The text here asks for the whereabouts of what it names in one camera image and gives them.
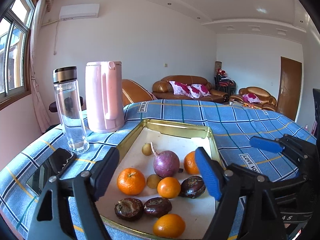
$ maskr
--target blue gripper pad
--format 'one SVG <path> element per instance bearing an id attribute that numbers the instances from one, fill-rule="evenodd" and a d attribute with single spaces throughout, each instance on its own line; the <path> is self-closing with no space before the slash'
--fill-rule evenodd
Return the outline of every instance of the blue gripper pad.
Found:
<path id="1" fill-rule="evenodd" d="M 94 201 L 98 201 L 100 197 L 104 196 L 118 166 L 119 158 L 119 150 L 115 147 L 111 147 L 106 156 L 101 161 L 97 161 L 90 170 L 92 173 L 90 184 L 94 188 Z"/>
<path id="2" fill-rule="evenodd" d="M 224 184 L 222 167 L 217 161 L 211 160 L 202 147 L 196 149 L 195 159 L 210 196 L 213 196 L 219 201 L 222 196 L 221 190 Z"/>
<path id="3" fill-rule="evenodd" d="M 277 141 L 257 136 L 253 136 L 250 138 L 250 145 L 254 148 L 272 153 L 282 152 L 282 150 L 284 149 L 284 147 L 282 147 Z"/>

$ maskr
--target brown leather sofa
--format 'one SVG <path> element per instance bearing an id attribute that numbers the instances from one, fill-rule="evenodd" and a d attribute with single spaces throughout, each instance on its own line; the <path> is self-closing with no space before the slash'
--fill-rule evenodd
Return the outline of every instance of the brown leather sofa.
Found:
<path id="1" fill-rule="evenodd" d="M 170 85 L 169 81 L 177 81 L 182 84 L 192 85 L 192 84 L 203 84 L 209 90 L 210 96 L 201 97 L 201 98 L 190 98 L 184 95 L 174 95 L 173 88 Z M 212 85 L 203 77 L 198 76 L 167 76 L 157 81 L 152 86 L 152 93 L 158 99 L 185 99 L 185 100 L 200 100 L 200 101 L 210 101 L 216 103 L 223 103 L 228 100 L 228 94 L 222 91 L 217 91 L 212 89 Z"/>
<path id="2" fill-rule="evenodd" d="M 253 105 L 261 108 L 262 110 L 270 110 L 274 112 L 277 111 L 277 100 L 275 99 L 275 97 L 270 95 L 268 91 L 258 87 L 241 88 L 238 95 L 230 96 L 229 101 L 244 103 L 242 95 L 249 93 L 255 94 L 261 101 L 261 103 L 252 103 Z"/>
<path id="3" fill-rule="evenodd" d="M 151 101 L 154 99 L 155 98 L 146 89 L 133 80 L 122 80 L 123 106 L 143 101 Z"/>

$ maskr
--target air conditioner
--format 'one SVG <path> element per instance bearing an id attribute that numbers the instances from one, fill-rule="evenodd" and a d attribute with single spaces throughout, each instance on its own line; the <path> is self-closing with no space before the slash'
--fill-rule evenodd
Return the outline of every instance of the air conditioner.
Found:
<path id="1" fill-rule="evenodd" d="M 99 3 L 62 6 L 60 10 L 59 20 L 66 21 L 84 18 L 97 18 L 99 7 Z"/>

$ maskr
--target blue checkered tablecloth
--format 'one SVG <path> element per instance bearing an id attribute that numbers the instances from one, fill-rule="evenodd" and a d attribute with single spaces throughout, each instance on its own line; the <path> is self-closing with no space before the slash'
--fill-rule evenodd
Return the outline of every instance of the blue checkered tablecloth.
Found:
<path id="1" fill-rule="evenodd" d="M 155 100 L 147 103 L 145 113 L 138 112 L 140 103 L 124 108 L 125 125 L 114 133 L 93 133 L 87 129 L 90 148 L 70 165 L 63 178 L 75 177 L 83 170 L 103 159 L 110 147 L 116 146 L 142 119 L 153 118 L 210 126 L 214 133 L 222 162 L 225 166 L 233 163 L 246 166 L 244 157 L 252 159 L 259 172 L 277 181 L 293 178 L 297 168 L 280 153 L 252 148 L 249 139 L 256 135 L 275 139 L 284 133 L 316 143 L 316 139 L 295 122 L 282 114 L 220 105 L 212 102 L 191 100 Z M 83 112 L 87 126 L 86 111 Z M 0 208 L 24 238 L 34 213 L 38 197 L 26 187 L 27 179 L 59 147 L 68 148 L 61 126 L 57 126 L 31 143 L 0 172 Z M 70 198 L 70 209 L 76 234 L 85 239 L 77 217 L 76 204 Z M 236 218 L 230 239 L 235 239 L 240 228 L 244 210 L 244 199 L 239 199 Z M 107 227 L 113 239 L 136 240 L 118 230 Z"/>

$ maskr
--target pink curtain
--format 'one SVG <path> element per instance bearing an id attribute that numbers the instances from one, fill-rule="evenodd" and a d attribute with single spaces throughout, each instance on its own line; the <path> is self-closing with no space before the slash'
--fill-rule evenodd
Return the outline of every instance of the pink curtain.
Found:
<path id="1" fill-rule="evenodd" d="M 36 41 L 41 28 L 42 19 L 45 11 L 49 11 L 51 9 L 52 1 L 53 0 L 38 0 L 33 16 L 30 38 L 31 95 L 36 118 L 42 132 L 45 132 L 50 126 L 50 118 L 46 109 L 44 108 L 44 104 L 39 93 L 39 85 L 36 82 L 36 73 L 34 71 L 34 62 L 36 58 Z"/>

